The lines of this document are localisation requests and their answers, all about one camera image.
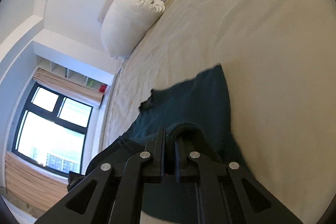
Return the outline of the dark teal knit sweater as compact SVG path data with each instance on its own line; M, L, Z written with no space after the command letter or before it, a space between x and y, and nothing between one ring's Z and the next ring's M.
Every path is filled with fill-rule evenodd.
M150 97L139 106L137 119L91 160L86 173L108 156L113 164L119 164L143 151L160 127L166 131L165 178L160 184L145 185L142 211L171 223L197 223L195 186L175 178L175 139L182 136L195 141L197 151L212 161L235 161L248 167L231 133L230 98L221 65L171 88L151 90Z

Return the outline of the black framed window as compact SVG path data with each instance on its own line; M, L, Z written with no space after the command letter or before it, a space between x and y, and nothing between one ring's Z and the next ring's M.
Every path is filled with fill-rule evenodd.
M34 84L23 105L12 152L44 170L80 173L92 106Z

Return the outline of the red box on shelf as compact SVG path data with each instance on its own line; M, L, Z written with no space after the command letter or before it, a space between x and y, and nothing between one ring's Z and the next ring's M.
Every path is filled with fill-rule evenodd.
M99 88L99 92L100 93L105 93L106 89L107 89L107 84L101 84L100 88Z

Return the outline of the beige roller blind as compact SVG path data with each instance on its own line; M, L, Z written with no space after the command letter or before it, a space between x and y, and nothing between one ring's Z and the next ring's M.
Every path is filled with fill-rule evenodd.
M104 96L102 93L73 83L42 68L36 70L33 75L33 80L44 87L72 98L73 100L85 103L92 107L99 108L101 106Z

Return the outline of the white pillow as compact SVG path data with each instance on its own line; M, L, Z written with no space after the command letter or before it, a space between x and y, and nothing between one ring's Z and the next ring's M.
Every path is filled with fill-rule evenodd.
M162 0L114 0L101 29L101 42L112 58L128 58L165 11Z

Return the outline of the beige bed sheet mattress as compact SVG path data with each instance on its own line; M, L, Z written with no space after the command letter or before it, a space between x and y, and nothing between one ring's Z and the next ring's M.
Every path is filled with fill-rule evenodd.
M216 64L253 174L316 223L335 195L335 0L167 0L117 77L102 145L130 127L151 89Z

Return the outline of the white wall shelf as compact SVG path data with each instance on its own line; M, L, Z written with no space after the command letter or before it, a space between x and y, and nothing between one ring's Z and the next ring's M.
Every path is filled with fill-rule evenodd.
M89 76L83 75L81 73L78 73L76 71L72 71L69 68L66 68L62 65L59 65L55 62L52 62L48 59L45 59L41 56L36 57L37 65L39 68L44 69L45 71L48 71L62 79L68 80L72 83L78 84L80 86L86 87L88 89L95 90L99 92L99 88L101 84L107 84L98 80L95 80Z

